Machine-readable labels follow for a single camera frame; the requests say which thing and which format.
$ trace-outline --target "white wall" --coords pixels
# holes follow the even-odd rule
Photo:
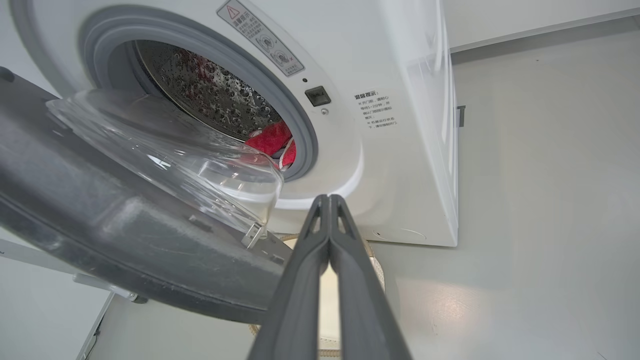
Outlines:
[[[37,84],[55,96],[59,96],[40,72],[40,69],[30,60],[26,48],[15,32],[9,11],[9,0],[0,0],[0,34],[0,44],[3,47],[3,50],[0,51],[0,66],[6,67],[20,77]]]
[[[453,51],[640,13],[640,0],[442,1]]]
[[[0,359],[74,360],[109,292],[0,258]]]

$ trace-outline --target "red cloth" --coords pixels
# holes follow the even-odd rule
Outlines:
[[[244,143],[271,156],[282,149],[289,139],[291,139],[291,131],[284,121],[280,121],[265,127],[260,135]]]
[[[280,157],[280,168],[283,168],[287,165],[293,164],[293,161],[296,159],[296,142],[293,139],[289,140],[286,149],[282,153]]]

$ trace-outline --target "warning label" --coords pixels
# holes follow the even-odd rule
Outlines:
[[[286,76],[291,76],[305,69],[289,48],[238,0],[227,1],[218,10],[218,16],[240,31]]]
[[[370,90],[354,95],[358,105],[358,112],[362,114],[369,129],[396,126],[394,107],[391,98],[384,91]]]

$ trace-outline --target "gray floor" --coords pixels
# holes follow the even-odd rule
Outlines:
[[[602,26],[458,59],[460,244],[374,244],[416,359],[640,356],[640,31]],[[245,325],[115,301],[92,360],[250,343]]]

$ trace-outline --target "washing machine door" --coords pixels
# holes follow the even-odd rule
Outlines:
[[[127,156],[99,151],[47,109],[52,99],[0,68],[2,226],[144,297],[260,323],[291,250],[189,202],[192,188],[180,193]]]

